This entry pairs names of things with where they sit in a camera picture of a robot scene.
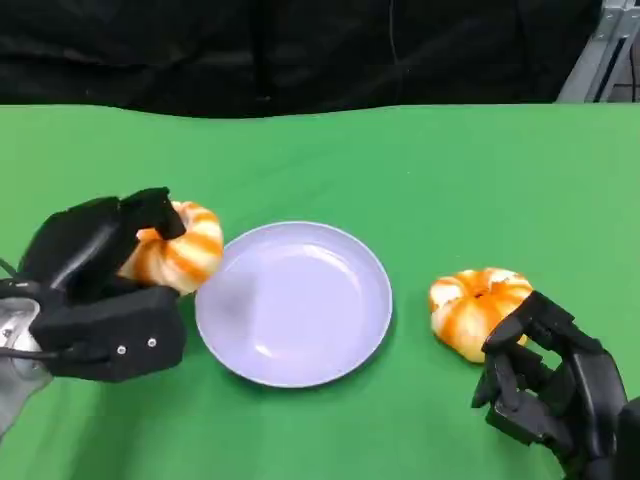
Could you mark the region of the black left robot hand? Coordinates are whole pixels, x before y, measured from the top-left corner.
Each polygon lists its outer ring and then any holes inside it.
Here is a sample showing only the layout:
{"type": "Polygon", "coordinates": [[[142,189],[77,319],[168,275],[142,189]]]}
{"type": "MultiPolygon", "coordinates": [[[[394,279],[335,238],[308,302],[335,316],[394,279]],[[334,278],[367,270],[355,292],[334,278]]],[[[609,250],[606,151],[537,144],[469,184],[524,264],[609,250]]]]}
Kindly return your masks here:
{"type": "Polygon", "coordinates": [[[163,240],[185,233],[166,187],[128,197],[100,197],[49,216],[19,263],[21,279],[61,291],[72,303],[87,303],[141,289],[143,283],[120,272],[153,228],[163,240]]]}

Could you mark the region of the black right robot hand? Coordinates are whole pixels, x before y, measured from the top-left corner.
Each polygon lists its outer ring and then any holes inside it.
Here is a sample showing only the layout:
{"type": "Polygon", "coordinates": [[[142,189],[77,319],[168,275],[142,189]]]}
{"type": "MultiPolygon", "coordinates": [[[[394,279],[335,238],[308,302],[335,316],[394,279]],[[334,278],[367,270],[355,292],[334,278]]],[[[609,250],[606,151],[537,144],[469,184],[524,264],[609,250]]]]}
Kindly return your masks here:
{"type": "Polygon", "coordinates": [[[538,291],[485,340],[472,407],[524,445],[548,448],[568,479],[639,476],[639,401],[613,356],[538,291]]]}

